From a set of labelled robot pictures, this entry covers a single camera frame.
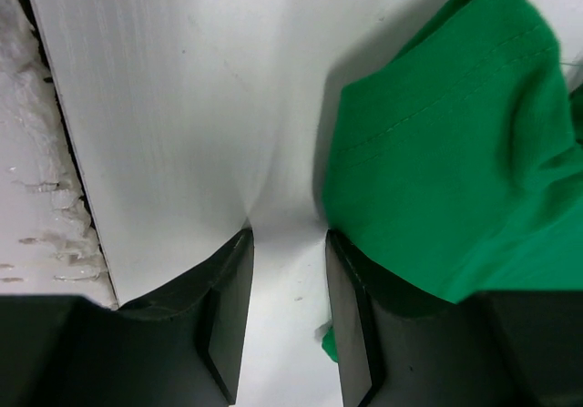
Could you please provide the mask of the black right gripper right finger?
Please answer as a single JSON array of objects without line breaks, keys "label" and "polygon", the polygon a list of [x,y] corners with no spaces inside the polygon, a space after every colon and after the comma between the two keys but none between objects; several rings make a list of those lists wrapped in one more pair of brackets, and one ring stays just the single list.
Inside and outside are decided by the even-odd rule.
[{"label": "black right gripper right finger", "polygon": [[579,406],[582,295],[488,291],[453,304],[326,237],[347,406]]}]

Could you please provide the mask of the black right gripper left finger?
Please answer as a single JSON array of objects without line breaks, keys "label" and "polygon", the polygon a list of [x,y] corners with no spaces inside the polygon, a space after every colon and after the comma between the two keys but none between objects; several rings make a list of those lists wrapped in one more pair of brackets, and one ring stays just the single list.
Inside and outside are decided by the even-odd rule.
[{"label": "black right gripper left finger", "polygon": [[231,406],[254,241],[243,229],[198,266],[117,310],[73,295],[1,299],[4,406]]}]

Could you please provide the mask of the green t shirt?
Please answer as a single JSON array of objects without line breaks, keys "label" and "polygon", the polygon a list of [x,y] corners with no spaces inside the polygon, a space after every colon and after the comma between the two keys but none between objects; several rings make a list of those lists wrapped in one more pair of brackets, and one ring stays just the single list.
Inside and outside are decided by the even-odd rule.
[{"label": "green t shirt", "polygon": [[450,302],[582,286],[582,92],[528,0],[449,0],[343,88],[331,229]]}]

